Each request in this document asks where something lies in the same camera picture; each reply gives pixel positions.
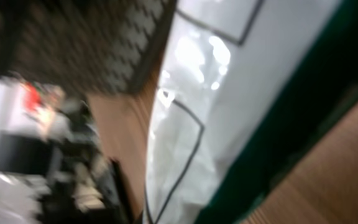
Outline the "green 3M package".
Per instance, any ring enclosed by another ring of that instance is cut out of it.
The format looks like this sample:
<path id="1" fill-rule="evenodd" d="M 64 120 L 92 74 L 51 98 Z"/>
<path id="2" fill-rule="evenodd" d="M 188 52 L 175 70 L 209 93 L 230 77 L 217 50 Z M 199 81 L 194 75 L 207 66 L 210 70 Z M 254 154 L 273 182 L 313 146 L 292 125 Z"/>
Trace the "green 3M package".
<path id="1" fill-rule="evenodd" d="M 236 223 L 358 102 L 358 0 L 178 1 L 143 223 Z"/>

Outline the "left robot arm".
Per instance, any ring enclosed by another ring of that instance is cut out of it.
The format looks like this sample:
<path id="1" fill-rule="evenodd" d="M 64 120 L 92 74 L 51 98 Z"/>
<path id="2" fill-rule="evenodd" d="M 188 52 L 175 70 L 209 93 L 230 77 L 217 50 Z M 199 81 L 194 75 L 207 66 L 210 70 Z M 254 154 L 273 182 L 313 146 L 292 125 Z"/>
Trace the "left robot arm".
<path id="1" fill-rule="evenodd" d="M 119 164 L 87 103 L 0 77 L 0 223 L 133 223 Z"/>

